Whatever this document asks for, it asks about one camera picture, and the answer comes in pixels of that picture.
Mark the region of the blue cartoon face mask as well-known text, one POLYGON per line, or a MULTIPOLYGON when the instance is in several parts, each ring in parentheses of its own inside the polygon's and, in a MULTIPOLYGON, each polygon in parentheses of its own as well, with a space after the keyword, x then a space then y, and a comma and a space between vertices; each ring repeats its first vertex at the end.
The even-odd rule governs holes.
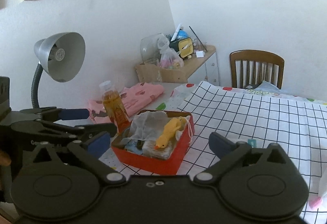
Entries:
POLYGON ((124 147, 124 149, 130 153, 136 155, 143 155, 143 147, 144 141, 142 140, 130 140, 124 147))

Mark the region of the bundle of cotton swabs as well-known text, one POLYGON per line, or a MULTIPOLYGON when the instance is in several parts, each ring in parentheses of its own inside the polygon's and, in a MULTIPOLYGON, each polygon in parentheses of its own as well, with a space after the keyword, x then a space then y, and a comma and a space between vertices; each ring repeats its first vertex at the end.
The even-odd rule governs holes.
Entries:
POLYGON ((176 141, 169 141, 167 147, 163 149, 156 149, 155 146, 155 141, 145 141, 142 147, 143 156, 148 158, 167 160, 170 158, 176 146, 176 141))

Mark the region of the teal white tissue box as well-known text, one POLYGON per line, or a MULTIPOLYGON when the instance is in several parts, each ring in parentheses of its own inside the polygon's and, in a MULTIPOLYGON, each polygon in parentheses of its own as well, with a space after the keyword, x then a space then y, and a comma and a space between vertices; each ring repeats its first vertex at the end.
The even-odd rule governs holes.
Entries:
POLYGON ((252 148, 257 148, 257 146, 258 146, 258 141, 256 139, 228 138, 228 140, 236 145, 248 144, 252 148))

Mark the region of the white black grid tablecloth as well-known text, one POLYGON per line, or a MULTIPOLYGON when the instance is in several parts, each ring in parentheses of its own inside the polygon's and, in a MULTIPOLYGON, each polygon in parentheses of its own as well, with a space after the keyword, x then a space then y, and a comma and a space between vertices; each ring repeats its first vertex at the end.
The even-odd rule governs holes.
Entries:
MULTIPOLYGON (((310 199, 318 194, 319 181, 326 170, 326 103, 259 93, 201 82, 177 108, 192 114, 195 132, 176 174, 193 179, 219 161, 209 149, 212 132, 227 139, 256 139, 257 148, 278 143, 305 179, 310 199)), ((156 175, 118 162, 113 150, 100 160, 128 177, 156 175)))

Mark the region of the amber drink bottle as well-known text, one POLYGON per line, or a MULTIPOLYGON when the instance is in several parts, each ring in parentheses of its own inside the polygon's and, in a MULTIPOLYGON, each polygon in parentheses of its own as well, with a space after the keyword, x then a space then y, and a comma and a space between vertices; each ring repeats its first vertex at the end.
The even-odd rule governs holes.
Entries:
POLYGON ((118 133, 123 133, 130 126, 130 121, 118 90, 111 81, 102 82, 99 88, 110 121, 116 125, 118 133))

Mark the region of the grey desk lamp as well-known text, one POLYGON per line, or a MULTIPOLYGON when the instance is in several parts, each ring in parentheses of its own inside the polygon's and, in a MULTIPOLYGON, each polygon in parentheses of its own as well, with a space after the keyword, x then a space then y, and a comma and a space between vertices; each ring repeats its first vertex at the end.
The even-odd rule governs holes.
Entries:
POLYGON ((43 72, 59 83, 71 81, 85 58, 85 41, 77 32, 57 33, 34 44, 38 65, 31 86, 33 108, 39 108, 38 89, 43 72))

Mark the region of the pink folded cloth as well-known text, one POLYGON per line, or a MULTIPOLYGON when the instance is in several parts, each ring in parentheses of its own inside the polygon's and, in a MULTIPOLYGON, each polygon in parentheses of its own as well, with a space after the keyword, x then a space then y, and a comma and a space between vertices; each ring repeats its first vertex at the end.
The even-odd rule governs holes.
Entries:
MULTIPOLYGON (((129 117, 145 108, 164 93, 161 84, 138 83, 131 88, 124 88, 120 97, 129 117)), ((88 102, 91 121, 94 124, 110 123, 101 100, 88 102)))

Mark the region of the dotted white under-cloth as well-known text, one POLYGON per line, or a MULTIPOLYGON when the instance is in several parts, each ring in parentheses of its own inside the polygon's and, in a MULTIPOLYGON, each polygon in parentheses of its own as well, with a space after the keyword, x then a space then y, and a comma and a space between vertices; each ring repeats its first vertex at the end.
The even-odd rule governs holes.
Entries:
POLYGON ((176 110, 197 88, 197 84, 192 83, 161 83, 161 85, 164 87, 164 93, 151 104, 152 109, 176 110))

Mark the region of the brown wooden chair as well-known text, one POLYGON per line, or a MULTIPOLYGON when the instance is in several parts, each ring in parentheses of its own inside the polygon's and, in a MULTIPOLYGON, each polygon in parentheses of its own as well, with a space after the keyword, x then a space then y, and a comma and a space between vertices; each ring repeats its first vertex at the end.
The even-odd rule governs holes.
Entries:
POLYGON ((230 54, 233 88, 245 88, 266 81, 282 88, 285 61, 275 53, 261 50, 239 50, 230 54))

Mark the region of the white plush toy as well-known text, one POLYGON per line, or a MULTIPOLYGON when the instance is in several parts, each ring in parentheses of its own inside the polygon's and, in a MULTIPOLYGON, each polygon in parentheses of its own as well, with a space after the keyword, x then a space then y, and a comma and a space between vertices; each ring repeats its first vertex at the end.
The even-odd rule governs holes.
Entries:
POLYGON ((312 210, 316 210, 321 206, 323 203, 326 202, 326 191, 327 191, 327 172, 326 170, 323 172, 318 186, 318 194, 314 195, 312 198, 309 199, 309 207, 312 210))

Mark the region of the glass bowl vase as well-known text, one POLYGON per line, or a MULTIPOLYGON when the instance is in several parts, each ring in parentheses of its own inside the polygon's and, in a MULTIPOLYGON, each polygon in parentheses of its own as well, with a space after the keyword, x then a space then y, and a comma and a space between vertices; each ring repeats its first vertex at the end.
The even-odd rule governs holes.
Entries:
POLYGON ((158 41, 162 37, 161 33, 145 37, 140 42, 140 53, 142 60, 160 59, 161 54, 158 49, 158 41))

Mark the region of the plastic bag of candy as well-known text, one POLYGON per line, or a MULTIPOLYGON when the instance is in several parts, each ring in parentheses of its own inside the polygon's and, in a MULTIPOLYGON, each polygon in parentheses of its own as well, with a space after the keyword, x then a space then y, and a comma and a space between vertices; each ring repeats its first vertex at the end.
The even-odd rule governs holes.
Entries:
POLYGON ((180 69, 184 66, 183 59, 178 55, 178 53, 170 48, 170 41, 165 35, 158 41, 158 49, 161 54, 159 61, 159 66, 164 69, 180 69))

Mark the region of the yellow toy box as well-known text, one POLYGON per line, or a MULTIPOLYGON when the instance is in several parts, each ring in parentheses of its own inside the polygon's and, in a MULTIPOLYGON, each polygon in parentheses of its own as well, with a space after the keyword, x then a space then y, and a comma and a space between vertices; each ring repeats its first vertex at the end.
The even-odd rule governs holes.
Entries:
POLYGON ((193 55, 193 41, 191 38, 186 38, 178 42, 178 52, 182 59, 193 55))

